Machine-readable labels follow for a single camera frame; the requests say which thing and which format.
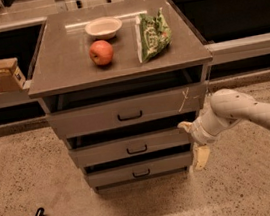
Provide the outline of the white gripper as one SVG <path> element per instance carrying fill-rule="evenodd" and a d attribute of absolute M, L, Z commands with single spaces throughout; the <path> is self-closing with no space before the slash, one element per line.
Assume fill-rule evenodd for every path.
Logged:
<path fill-rule="evenodd" d="M 195 143 L 199 144 L 195 148 L 195 168 L 196 170 L 203 170 L 208 163 L 210 157 L 209 143 L 214 143 L 217 140 L 216 136 L 206 132 L 205 127 L 202 125 L 201 118 L 197 118 L 193 123 L 180 122 L 177 126 L 179 129 L 184 129 L 186 133 L 190 132 Z"/>

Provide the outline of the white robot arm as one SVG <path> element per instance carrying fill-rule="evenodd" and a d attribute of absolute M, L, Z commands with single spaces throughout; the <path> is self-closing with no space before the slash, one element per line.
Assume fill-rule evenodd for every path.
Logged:
<path fill-rule="evenodd" d="M 233 89 L 219 89 L 209 98 L 209 105 L 195 120 L 180 121 L 183 130 L 195 143 L 196 170 L 203 170 L 208 163 L 209 143 L 214 143 L 222 132 L 241 121 L 250 122 L 270 130 L 270 103 Z"/>

